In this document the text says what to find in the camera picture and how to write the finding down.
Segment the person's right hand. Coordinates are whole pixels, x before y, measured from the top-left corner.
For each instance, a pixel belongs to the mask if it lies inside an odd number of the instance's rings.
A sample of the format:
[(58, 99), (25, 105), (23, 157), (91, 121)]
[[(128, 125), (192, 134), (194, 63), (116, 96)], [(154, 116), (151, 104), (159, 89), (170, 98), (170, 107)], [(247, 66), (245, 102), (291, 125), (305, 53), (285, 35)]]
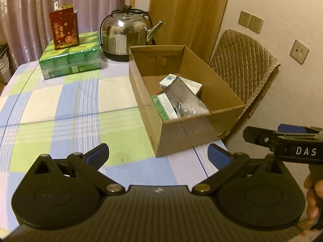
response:
[(307, 217), (308, 224), (313, 224), (320, 213), (319, 202), (322, 200), (322, 180), (316, 184), (313, 182), (311, 174), (304, 181), (304, 188), (307, 189)]

